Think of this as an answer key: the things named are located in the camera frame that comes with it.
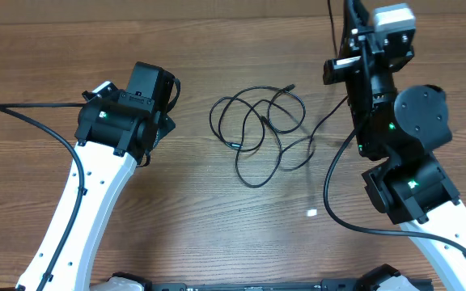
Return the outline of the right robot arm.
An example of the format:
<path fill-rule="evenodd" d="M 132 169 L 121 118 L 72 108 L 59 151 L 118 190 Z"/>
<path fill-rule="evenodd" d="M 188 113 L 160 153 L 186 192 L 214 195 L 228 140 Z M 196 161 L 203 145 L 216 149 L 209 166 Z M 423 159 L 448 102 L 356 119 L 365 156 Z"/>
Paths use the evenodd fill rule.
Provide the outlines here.
<path fill-rule="evenodd" d="M 452 139 L 447 97 L 434 85 L 397 90 L 393 75 L 414 55 L 416 19 L 404 3 L 367 11 L 345 0 L 338 54 L 324 64 L 324 83 L 344 83 L 354 124 L 348 141 L 374 162 L 366 194 L 409 238 L 446 289 L 466 290 L 466 207 L 434 156 Z"/>

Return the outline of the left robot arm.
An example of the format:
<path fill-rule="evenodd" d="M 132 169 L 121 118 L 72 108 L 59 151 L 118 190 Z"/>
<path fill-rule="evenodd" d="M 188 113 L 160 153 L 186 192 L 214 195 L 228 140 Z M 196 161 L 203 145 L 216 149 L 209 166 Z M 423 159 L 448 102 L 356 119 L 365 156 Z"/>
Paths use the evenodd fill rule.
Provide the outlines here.
<path fill-rule="evenodd" d="M 115 272 L 91 284 L 101 238 L 125 185 L 175 127 L 168 113 L 180 95 L 180 80 L 163 68 L 137 62 L 128 86 L 106 81 L 84 91 L 78 104 L 76 143 L 19 113 L 21 103 L 0 103 L 14 116 L 58 140 L 73 159 L 57 208 L 37 253 L 15 284 L 16 290 L 150 290 L 150 281 Z"/>

